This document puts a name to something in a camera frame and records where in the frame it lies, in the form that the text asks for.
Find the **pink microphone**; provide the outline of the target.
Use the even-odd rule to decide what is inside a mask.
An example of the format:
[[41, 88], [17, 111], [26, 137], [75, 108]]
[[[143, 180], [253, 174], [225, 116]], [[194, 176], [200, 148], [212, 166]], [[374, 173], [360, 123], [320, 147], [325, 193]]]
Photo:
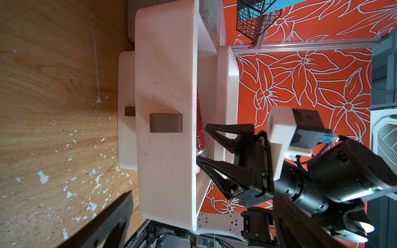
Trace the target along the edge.
[[198, 165], [196, 165], [196, 177], [198, 177], [200, 175], [200, 167]]

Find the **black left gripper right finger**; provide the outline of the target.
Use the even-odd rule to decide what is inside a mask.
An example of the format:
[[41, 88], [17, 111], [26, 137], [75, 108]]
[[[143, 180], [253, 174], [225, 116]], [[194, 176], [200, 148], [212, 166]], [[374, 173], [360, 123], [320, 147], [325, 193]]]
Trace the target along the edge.
[[275, 193], [273, 214], [282, 248], [344, 248], [309, 215], [324, 213], [329, 202], [320, 193]]

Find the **white drawer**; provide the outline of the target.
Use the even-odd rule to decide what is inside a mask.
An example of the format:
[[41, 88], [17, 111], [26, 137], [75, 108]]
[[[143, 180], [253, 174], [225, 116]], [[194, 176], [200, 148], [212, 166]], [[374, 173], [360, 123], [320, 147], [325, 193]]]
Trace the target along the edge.
[[125, 51], [118, 59], [117, 89], [118, 162], [121, 168], [136, 171], [137, 142], [135, 116], [135, 52]]
[[135, 110], [142, 217], [195, 231], [198, 1], [135, 17]]

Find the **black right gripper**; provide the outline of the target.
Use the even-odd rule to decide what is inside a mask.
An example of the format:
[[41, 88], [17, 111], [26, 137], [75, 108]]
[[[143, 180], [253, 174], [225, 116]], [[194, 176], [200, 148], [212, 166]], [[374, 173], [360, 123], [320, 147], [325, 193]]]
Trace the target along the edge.
[[207, 124], [205, 131], [222, 147], [236, 154], [234, 164], [196, 157], [196, 165], [215, 183], [225, 198], [237, 198], [244, 207], [273, 199], [275, 187], [267, 133], [254, 133], [253, 124]]

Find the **red glitter microphone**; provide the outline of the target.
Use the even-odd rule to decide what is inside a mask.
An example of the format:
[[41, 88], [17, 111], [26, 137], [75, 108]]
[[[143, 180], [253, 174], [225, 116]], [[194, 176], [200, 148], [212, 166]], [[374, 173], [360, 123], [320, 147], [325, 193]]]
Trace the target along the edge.
[[199, 93], [196, 94], [196, 149], [197, 156], [207, 158], [208, 150], [205, 148], [205, 140], [204, 140], [204, 131], [203, 131], [203, 123], [200, 109], [200, 100]]

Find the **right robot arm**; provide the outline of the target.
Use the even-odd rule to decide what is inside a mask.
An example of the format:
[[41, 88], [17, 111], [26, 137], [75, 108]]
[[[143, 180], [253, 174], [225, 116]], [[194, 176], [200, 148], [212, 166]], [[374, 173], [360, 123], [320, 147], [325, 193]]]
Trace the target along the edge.
[[[233, 163], [197, 157], [196, 164], [227, 199], [246, 208], [229, 215], [200, 213], [196, 233], [229, 236], [251, 248], [275, 248], [273, 237], [280, 195], [307, 213], [322, 230], [349, 242], [366, 242], [373, 230], [364, 201], [397, 187], [396, 174], [386, 162], [361, 143], [343, 137], [335, 147], [326, 145], [307, 161], [307, 167], [284, 160], [290, 139], [275, 131], [254, 132], [252, 124], [208, 124], [207, 133], [234, 155]], [[273, 209], [259, 207], [273, 200]]]

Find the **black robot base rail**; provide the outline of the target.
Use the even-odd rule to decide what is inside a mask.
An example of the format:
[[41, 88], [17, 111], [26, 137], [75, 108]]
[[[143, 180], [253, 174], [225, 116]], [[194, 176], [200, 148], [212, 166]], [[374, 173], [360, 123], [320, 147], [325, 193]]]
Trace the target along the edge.
[[204, 234], [146, 220], [126, 241], [125, 248], [246, 248], [239, 239]]

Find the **white drawer cabinet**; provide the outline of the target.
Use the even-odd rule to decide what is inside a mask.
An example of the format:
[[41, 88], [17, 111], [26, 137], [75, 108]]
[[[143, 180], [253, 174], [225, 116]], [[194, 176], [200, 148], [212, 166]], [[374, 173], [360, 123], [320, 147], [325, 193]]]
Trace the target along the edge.
[[196, 231], [210, 178], [196, 170], [196, 121], [237, 123], [239, 69], [200, 1], [140, 8], [118, 59], [118, 162], [136, 170], [142, 217]]

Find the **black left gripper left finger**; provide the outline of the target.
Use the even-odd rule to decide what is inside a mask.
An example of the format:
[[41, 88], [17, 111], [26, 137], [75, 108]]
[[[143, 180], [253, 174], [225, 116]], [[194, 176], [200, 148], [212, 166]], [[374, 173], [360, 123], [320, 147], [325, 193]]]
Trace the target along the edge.
[[133, 213], [132, 192], [125, 192], [60, 248], [122, 248]]

